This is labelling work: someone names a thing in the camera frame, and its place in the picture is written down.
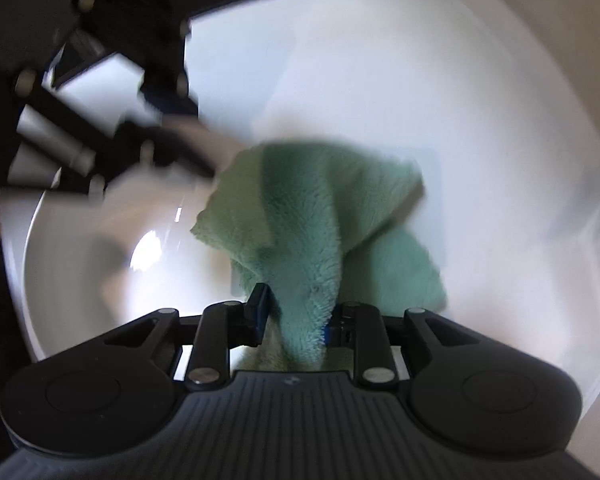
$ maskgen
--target screw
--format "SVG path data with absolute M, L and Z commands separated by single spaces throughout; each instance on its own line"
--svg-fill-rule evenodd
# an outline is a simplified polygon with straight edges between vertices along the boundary
M 195 384 L 212 384 L 220 378 L 220 372 L 214 368 L 193 368 L 187 377 Z
M 78 10 L 80 10 L 80 12 L 87 13 L 93 9 L 95 3 L 96 0 L 78 0 Z
M 191 33 L 191 27 L 189 27 L 189 20 L 184 20 L 180 24 L 180 37 L 184 40 Z
M 37 76 L 36 71 L 31 68 L 26 68 L 20 72 L 14 88 L 16 95 L 18 97 L 28 97 L 33 92 Z
M 381 366 L 367 368 L 362 377 L 365 381 L 369 381 L 373 384 L 385 384 L 390 383 L 395 379 L 395 373 L 393 370 L 389 370 L 389 368 L 384 368 Z
M 176 93 L 179 97 L 187 97 L 189 95 L 189 81 L 186 74 L 180 74 L 176 81 Z

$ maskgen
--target green towel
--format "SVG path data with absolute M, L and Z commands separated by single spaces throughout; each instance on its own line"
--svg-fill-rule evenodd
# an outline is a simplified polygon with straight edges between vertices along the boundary
M 229 254 L 245 293 L 264 282 L 276 298 L 263 344 L 241 368 L 343 366 L 326 359 L 323 339 L 338 301 L 374 304 L 386 316 L 443 306 L 427 251 L 392 222 L 420 185 L 414 165 L 343 146 L 280 142 L 236 156 L 192 232 Z

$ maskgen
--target white basin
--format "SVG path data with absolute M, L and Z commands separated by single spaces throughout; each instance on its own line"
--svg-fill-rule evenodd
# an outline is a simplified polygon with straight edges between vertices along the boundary
M 240 142 L 414 158 L 427 193 L 411 227 L 442 270 L 446 315 L 558 365 L 595 400 L 600 135 L 500 0 L 259 0 L 195 20 L 186 57 L 203 120 Z M 99 121 L 105 108 L 110 126 L 130 108 L 150 121 L 139 79 L 113 58 L 61 95 Z M 128 174 L 103 204 L 42 199 L 11 273 L 37 358 L 157 308 L 199 314 L 239 296 L 227 257 L 189 234 L 209 185 L 161 179 Z

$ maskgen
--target microfiber towel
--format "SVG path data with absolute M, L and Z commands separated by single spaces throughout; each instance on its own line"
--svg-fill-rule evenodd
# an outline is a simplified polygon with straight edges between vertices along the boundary
M 420 186 L 413 164 L 344 146 L 279 142 L 236 156 L 192 232 L 229 254 L 246 294 L 264 282 L 276 298 L 263 344 L 241 368 L 339 366 L 323 337 L 339 301 L 374 304 L 386 316 L 443 306 L 427 251 L 392 221 Z

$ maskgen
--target textured grip surface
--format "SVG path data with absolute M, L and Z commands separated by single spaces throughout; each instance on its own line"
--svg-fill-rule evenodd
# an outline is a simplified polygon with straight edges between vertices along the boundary
M 566 453 L 478 459 L 424 435 L 392 394 L 360 390 L 346 372 L 238 372 L 222 390 L 186 397 L 147 442 L 92 460 L 20 450 L 0 480 L 587 480 Z

